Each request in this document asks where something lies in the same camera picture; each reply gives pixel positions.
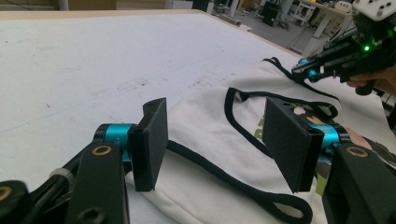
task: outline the white fabric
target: white fabric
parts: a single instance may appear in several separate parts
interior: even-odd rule
[[[251,145],[226,119],[224,102],[229,87],[328,102],[339,112],[341,106],[334,99],[293,83],[271,64],[260,63],[222,86],[194,94],[169,111],[170,140],[197,152],[227,174],[256,189],[291,194],[275,162]],[[254,134],[261,128],[264,108],[263,97],[252,97],[244,103],[235,100],[233,114],[246,130]],[[127,181],[133,182],[131,175],[127,175]],[[311,192],[295,195],[311,205],[312,223],[326,223],[315,185],[314,180]],[[144,195],[180,223],[281,223],[244,193],[170,151],[165,153],[156,190]]]

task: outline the black cable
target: black cable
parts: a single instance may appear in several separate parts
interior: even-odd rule
[[[32,197],[33,203],[37,203],[37,201],[47,192],[54,184],[56,181],[56,176],[50,177],[44,184],[42,184],[38,189],[35,189],[30,193],[30,196]]]
[[[388,99],[385,101],[385,104],[388,103],[388,100],[390,99],[390,96],[392,96],[391,94],[389,95]]]
[[[65,165],[64,165],[64,169],[69,170],[70,172],[73,173],[73,175],[75,175],[76,173],[73,172],[79,165],[79,161],[81,159],[82,153],[84,152],[86,147],[84,147],[76,156],[74,156],[70,161],[68,161]]]
[[[37,223],[40,216],[46,211],[48,205],[67,187],[67,180],[62,176],[55,176],[55,183],[45,194],[38,199],[33,209],[23,219],[22,224]]]
[[[329,40],[329,42],[333,42],[335,39],[338,39],[338,38],[344,36],[345,34],[347,34],[348,32],[353,31],[353,30],[357,30],[357,29],[358,29],[358,28],[356,28],[356,27],[347,29],[347,30],[344,31],[342,34],[340,34],[339,36],[337,36],[337,35],[338,35],[338,33],[337,33],[337,34],[335,34],[335,35],[332,37],[332,39]]]
[[[14,5],[14,6],[17,6],[17,7],[22,7],[22,8],[24,8],[24,9],[26,9],[26,10],[32,11],[32,9],[30,8],[30,6],[29,6],[29,7],[24,7],[23,5],[20,5],[20,4],[17,4],[17,3],[13,3],[13,2],[10,2],[10,1],[8,1],[8,0],[4,0],[4,1],[10,3],[11,5]]]

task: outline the equipment in background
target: equipment in background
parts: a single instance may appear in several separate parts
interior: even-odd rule
[[[228,16],[226,14],[221,14],[220,18],[224,21],[227,21],[228,23],[235,25],[235,26],[240,26],[242,24],[242,22],[240,20],[237,20],[236,18],[233,18],[231,16]]]
[[[315,6],[300,2],[297,8],[295,8],[293,15],[290,16],[290,20],[292,22],[298,21],[302,26],[307,25],[314,15],[315,8]]]
[[[396,4],[389,0],[355,1],[353,16],[357,30],[338,36],[321,53],[301,59],[291,70],[297,82],[316,82],[325,77],[350,77],[393,66],[396,62]],[[359,95],[372,92],[375,82],[356,89]]]
[[[335,3],[334,8],[345,13],[350,13],[352,11],[352,4],[344,1],[339,1]]]
[[[266,2],[262,8],[262,22],[270,26],[277,26],[280,21],[281,8],[276,3]]]

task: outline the metal bolt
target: metal bolt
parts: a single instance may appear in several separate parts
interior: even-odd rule
[[[6,199],[11,194],[12,188],[9,186],[0,187],[0,202]]]
[[[108,146],[100,146],[96,147],[92,151],[93,156],[104,156],[111,151],[111,147]]]
[[[353,156],[356,156],[356,157],[364,158],[364,157],[368,157],[369,156],[369,154],[366,151],[364,151],[363,149],[358,148],[358,147],[347,147],[346,151],[349,154],[351,154]]]

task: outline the white bag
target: white bag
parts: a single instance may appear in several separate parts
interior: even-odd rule
[[[292,194],[276,163],[259,150],[265,97],[243,102],[237,93],[227,112],[226,94],[233,90],[229,87],[338,105],[296,85],[267,62],[225,87],[198,92],[169,111],[168,149],[206,170],[167,150],[155,191],[144,195],[180,223],[326,223],[321,198],[315,193],[316,180],[310,192]],[[245,136],[225,112],[247,131]],[[254,146],[252,138],[259,144]],[[302,211],[282,204],[290,202],[304,210],[304,217]]]

